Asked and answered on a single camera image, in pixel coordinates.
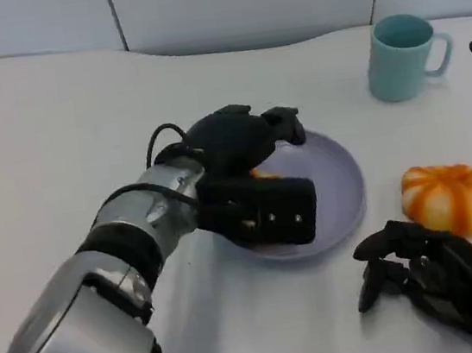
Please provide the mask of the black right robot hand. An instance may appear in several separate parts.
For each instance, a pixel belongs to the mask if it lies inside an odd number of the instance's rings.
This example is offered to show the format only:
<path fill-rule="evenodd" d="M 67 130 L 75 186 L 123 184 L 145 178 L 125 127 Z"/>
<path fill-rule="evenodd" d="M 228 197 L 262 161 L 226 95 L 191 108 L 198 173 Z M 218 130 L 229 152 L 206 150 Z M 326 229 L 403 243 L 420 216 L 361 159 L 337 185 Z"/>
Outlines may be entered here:
<path fill-rule="evenodd" d="M 366 262 L 359 312 L 382 293 L 405 295 L 430 318 L 472 335 L 472 244 L 447 230 L 391 220 L 354 251 Z"/>

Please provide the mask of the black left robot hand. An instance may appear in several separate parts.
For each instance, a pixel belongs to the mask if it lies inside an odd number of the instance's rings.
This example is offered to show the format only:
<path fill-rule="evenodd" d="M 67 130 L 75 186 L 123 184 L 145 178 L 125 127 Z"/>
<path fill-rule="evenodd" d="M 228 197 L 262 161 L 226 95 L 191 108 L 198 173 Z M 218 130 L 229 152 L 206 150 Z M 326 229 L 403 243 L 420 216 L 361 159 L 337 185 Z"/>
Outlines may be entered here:
<path fill-rule="evenodd" d="M 184 141 L 200 153 L 208 173 L 237 176 L 261 165 L 277 142 L 300 146 L 306 139 L 293 107 L 273 107 L 257 116 L 247 105 L 232 104 L 201 118 Z"/>

